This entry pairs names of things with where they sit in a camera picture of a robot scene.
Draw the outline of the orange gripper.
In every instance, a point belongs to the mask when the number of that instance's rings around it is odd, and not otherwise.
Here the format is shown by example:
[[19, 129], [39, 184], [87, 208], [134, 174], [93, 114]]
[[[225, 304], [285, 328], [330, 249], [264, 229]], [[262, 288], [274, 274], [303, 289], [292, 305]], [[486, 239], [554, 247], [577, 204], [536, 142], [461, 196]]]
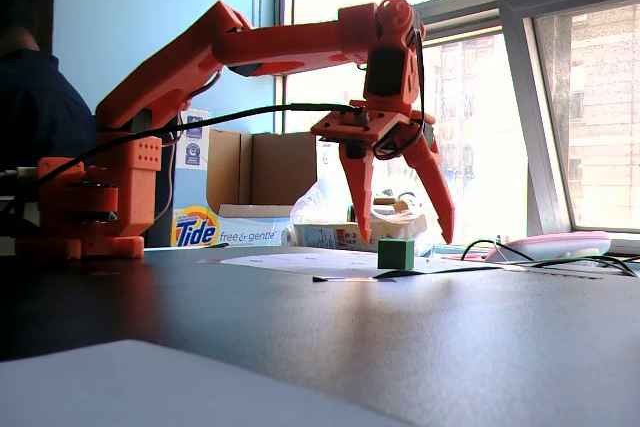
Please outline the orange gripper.
[[371, 237], [374, 156], [396, 158], [404, 155], [429, 196], [444, 241], [450, 244], [454, 236], [455, 207], [433, 153], [437, 151], [433, 131], [435, 119], [424, 111], [424, 103], [421, 103], [420, 110], [415, 110], [410, 103], [402, 100], [365, 100], [364, 109], [372, 116], [374, 131], [378, 135], [372, 149], [356, 142], [341, 143], [339, 147], [340, 161], [363, 241], [368, 243]]

